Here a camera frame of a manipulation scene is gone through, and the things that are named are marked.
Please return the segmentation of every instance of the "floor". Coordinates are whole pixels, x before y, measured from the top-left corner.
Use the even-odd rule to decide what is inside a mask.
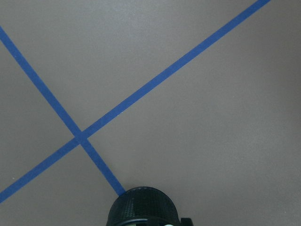
[[[0,225],[105,225],[153,186],[195,226],[299,226],[300,8],[2,0]]]

